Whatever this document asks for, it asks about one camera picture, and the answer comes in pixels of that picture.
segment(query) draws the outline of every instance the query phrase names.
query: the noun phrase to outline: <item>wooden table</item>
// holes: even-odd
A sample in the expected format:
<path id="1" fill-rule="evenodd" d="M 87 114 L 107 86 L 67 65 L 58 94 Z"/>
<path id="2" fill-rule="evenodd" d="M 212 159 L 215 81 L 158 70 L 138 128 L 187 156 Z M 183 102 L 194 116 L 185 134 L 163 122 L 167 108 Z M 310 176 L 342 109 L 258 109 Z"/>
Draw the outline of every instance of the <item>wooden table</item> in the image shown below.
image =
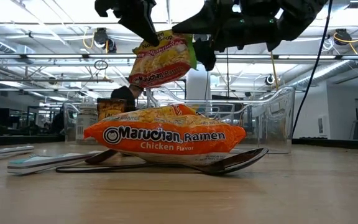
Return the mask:
<path id="1" fill-rule="evenodd" d="M 103 149 L 35 146 L 47 155 Z M 358 223 L 358 150 L 293 147 L 227 177 L 185 169 L 18 177 L 3 159 L 0 224 Z"/>

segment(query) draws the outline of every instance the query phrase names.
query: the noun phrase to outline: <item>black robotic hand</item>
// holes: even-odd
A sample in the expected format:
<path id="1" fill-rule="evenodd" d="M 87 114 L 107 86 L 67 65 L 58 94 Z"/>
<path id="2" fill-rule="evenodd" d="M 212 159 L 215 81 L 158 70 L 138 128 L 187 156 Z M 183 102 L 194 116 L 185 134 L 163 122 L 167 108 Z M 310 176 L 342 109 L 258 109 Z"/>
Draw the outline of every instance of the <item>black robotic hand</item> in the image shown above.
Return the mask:
<path id="1" fill-rule="evenodd" d="M 314 21 L 328 0 L 206 0 L 193 17 L 172 27 L 180 34 L 208 34 L 209 40 L 193 44 L 197 60 L 207 70 L 216 61 L 215 50 L 227 47 L 243 49 L 245 45 L 265 42 L 272 51 L 282 40 L 294 40 Z M 233 12 L 234 4 L 241 12 Z M 154 0 L 96 0 L 95 9 L 106 17 L 112 9 L 119 23 L 157 46 L 159 41 L 150 18 Z M 276 19 L 278 11 L 282 15 Z"/>
<path id="2" fill-rule="evenodd" d="M 107 11 L 112 9 L 114 15 L 120 19 L 119 24 L 153 46 L 158 46 L 160 42 L 150 16 L 155 5 L 154 0 L 95 0 L 94 2 L 94 8 L 100 17 L 108 17 Z"/>

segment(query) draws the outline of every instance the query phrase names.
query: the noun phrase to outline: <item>black cable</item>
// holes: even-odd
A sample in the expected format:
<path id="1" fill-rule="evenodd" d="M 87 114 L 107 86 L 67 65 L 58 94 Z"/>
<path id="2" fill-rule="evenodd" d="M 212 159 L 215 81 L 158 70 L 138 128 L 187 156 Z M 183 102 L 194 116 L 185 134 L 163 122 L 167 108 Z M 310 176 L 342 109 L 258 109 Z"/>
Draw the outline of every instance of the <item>black cable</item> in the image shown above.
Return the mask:
<path id="1" fill-rule="evenodd" d="M 329 0 L 328 15 L 327 15 L 327 20 L 326 20 L 326 25 L 324 27 L 323 38 L 321 38 L 321 43 L 320 43 L 320 48 L 318 50 L 316 63 L 314 64 L 313 71 L 311 72 L 310 79 L 309 79 L 309 82 L 308 82 L 308 86 L 306 87 L 305 95 L 303 96 L 301 105 L 299 106 L 299 110 L 298 110 L 298 112 L 296 114 L 295 122 L 294 122 L 294 125 L 293 125 L 293 128 L 292 128 L 292 137 L 293 137 L 293 134 L 295 133 L 296 125 L 298 124 L 298 119 L 299 119 L 299 115 L 301 113 L 302 106 L 305 103 L 306 97 L 307 97 L 307 95 L 309 93 L 309 89 L 310 89 L 310 86 L 311 86 L 311 82 L 313 81 L 314 73 L 316 72 L 318 63 L 320 61 L 320 56 L 321 56 L 321 52 L 323 51 L 324 41 L 325 41 L 326 36 L 327 36 L 329 18 L 331 17 L 331 9 L 332 8 L 333 8 L 333 0 Z"/>
<path id="2" fill-rule="evenodd" d="M 229 88 L 229 48 L 226 49 L 226 64 L 227 64 L 227 97 L 230 97 L 230 88 Z"/>
<path id="3" fill-rule="evenodd" d="M 209 83 L 209 71 L 206 72 L 206 86 L 205 86 L 205 94 L 204 94 L 204 100 L 206 100 L 206 92 L 208 90 L 208 83 Z"/>

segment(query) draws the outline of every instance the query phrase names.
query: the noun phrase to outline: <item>maruchan logo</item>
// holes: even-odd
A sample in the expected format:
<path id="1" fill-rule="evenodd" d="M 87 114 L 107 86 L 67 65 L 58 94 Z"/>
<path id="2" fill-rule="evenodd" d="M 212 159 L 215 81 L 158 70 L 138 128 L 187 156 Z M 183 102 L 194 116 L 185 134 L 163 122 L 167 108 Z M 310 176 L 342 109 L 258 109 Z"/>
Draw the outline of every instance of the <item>maruchan logo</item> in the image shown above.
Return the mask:
<path id="1" fill-rule="evenodd" d="M 118 144 L 122 139 L 183 143 L 180 134 L 174 131 L 164 131 L 162 128 L 137 129 L 130 126 L 107 128 L 103 132 L 103 139 L 109 144 Z"/>
<path id="2" fill-rule="evenodd" d="M 138 129 L 130 126 L 120 126 L 106 128 L 103 132 L 103 139 L 109 144 L 118 144 L 122 139 L 175 142 L 181 144 L 184 142 L 225 140 L 226 136 L 224 133 L 185 133 L 182 138 L 180 133 L 166 131 L 162 128 Z"/>
<path id="3" fill-rule="evenodd" d="M 121 137 L 116 127 L 110 127 L 104 130 L 103 139 L 109 144 L 118 144 L 121 142 Z"/>

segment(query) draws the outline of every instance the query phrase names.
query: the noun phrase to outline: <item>white pillar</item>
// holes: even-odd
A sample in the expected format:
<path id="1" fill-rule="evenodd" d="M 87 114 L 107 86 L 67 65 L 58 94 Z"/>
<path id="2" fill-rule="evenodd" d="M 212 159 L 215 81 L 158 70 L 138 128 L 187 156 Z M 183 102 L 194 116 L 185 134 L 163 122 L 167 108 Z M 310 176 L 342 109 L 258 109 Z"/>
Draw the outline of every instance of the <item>white pillar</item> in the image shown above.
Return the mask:
<path id="1" fill-rule="evenodd" d="M 205 70 L 204 65 L 198 64 L 197 70 L 190 69 L 186 76 L 186 99 L 187 100 L 210 100 L 211 99 L 211 82 L 209 73 Z M 198 112 L 203 113 L 207 106 L 192 105 Z"/>

